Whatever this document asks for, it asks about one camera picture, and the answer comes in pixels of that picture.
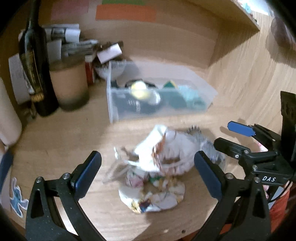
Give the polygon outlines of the white printed drawstring bag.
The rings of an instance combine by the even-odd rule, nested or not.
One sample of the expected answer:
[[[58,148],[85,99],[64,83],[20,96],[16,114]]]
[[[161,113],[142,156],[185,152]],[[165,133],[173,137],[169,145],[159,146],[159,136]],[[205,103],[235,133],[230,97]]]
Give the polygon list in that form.
[[[226,157],[197,126],[186,131],[155,125],[133,150],[114,150],[115,161],[103,182],[121,181],[121,201],[135,213],[172,209],[184,199],[185,185],[178,179],[194,167],[194,155],[203,151],[225,169]]]

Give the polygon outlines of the teal knitted cloth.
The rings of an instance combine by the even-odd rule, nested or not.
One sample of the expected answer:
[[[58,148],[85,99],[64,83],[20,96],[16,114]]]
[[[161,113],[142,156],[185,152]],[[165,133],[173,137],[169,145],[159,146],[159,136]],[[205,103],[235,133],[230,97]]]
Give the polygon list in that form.
[[[187,85],[181,85],[179,86],[179,92],[185,100],[187,108],[198,111],[206,110],[207,104],[197,90],[192,89]]]

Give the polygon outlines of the yellow round soft ball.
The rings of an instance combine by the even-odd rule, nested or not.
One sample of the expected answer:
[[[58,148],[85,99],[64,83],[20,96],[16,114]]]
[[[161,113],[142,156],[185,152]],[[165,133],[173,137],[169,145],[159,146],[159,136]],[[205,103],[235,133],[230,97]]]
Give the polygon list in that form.
[[[151,97],[150,90],[148,89],[147,85],[141,80],[138,80],[131,85],[130,93],[134,98],[138,100],[147,100]]]

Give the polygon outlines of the blue cartoon sticker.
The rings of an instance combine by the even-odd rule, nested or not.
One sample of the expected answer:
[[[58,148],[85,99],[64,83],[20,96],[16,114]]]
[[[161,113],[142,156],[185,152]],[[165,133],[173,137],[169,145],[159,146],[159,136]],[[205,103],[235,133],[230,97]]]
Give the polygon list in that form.
[[[17,214],[18,217],[23,218],[22,209],[27,211],[29,200],[23,199],[21,189],[19,185],[17,185],[16,177],[13,177],[11,180],[11,190],[12,197],[10,198],[10,205],[13,211]]]

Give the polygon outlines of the clear plastic storage bin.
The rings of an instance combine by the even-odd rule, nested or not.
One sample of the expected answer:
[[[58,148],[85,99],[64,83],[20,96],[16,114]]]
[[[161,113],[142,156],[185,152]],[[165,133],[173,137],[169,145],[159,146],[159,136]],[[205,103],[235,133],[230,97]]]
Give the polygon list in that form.
[[[131,85],[143,81],[151,92],[147,100],[138,100],[130,93]],[[126,61],[121,76],[106,80],[109,120],[115,123],[133,118],[152,118],[206,112],[218,92],[191,69],[154,61]],[[207,104],[206,110],[187,108],[179,86],[187,85],[198,91]]]

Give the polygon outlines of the brown candle jar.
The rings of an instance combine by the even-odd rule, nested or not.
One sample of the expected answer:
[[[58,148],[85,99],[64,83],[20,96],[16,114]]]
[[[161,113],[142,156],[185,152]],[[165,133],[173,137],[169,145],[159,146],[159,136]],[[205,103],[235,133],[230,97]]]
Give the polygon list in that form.
[[[85,61],[82,57],[68,57],[52,62],[50,77],[63,110],[79,109],[89,101]]]

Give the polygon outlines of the red box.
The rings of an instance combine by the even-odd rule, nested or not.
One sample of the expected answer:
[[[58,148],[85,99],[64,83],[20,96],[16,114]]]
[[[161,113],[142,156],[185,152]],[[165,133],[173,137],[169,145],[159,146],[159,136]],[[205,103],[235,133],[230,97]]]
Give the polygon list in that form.
[[[91,86],[95,83],[95,72],[92,65],[92,62],[85,62],[85,71],[86,71],[86,79],[88,86]]]

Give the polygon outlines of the bowl of coins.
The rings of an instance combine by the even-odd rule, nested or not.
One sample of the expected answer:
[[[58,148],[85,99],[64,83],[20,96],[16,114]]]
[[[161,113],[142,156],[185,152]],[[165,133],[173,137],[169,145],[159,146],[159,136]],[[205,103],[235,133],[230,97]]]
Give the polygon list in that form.
[[[126,67],[126,60],[122,61],[109,61],[103,65],[95,66],[94,69],[101,79],[107,80],[108,77],[111,80],[115,80],[122,75]]]

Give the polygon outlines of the white small cardboard box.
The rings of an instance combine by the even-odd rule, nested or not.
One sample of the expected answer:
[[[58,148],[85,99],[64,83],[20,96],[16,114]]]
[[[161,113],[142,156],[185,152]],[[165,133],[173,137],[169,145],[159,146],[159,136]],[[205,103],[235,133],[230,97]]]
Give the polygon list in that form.
[[[118,43],[111,45],[105,50],[97,52],[97,57],[101,64],[104,64],[120,55],[122,55],[122,50]]]

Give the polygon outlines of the dark wine bottle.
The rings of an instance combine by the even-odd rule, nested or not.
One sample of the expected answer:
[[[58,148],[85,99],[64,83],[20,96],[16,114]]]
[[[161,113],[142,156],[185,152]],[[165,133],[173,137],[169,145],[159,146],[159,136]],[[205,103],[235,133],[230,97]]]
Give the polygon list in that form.
[[[41,1],[31,1],[25,31],[18,44],[20,61],[26,75],[31,101],[42,116],[49,116],[59,108],[50,77],[45,30],[39,25]]]

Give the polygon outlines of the orange paper sticker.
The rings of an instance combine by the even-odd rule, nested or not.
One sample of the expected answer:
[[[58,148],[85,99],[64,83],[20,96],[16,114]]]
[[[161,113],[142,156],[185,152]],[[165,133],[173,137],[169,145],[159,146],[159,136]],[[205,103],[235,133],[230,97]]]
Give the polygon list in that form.
[[[150,6],[135,4],[101,4],[96,8],[96,20],[127,20],[156,22],[157,12]]]

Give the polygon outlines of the stack of papers and magazines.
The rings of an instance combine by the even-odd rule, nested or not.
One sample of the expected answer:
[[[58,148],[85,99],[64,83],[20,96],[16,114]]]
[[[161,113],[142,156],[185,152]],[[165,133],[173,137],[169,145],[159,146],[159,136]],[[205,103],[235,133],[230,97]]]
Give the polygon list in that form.
[[[54,62],[70,56],[95,55],[99,41],[86,39],[79,24],[43,25],[46,33],[49,62]]]

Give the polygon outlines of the green paper sticker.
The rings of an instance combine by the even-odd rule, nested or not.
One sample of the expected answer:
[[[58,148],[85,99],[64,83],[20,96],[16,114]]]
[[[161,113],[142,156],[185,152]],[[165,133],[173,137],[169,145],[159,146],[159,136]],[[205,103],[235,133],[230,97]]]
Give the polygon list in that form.
[[[102,0],[102,4],[131,4],[144,6],[145,1],[143,0]]]

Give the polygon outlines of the pink paper sticker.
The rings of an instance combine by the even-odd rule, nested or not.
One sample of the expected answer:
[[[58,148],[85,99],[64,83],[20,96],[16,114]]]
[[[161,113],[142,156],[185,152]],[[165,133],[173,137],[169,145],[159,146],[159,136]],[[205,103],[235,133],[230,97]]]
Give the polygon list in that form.
[[[60,20],[68,16],[88,13],[89,0],[61,0],[54,1],[51,11],[51,20]]]

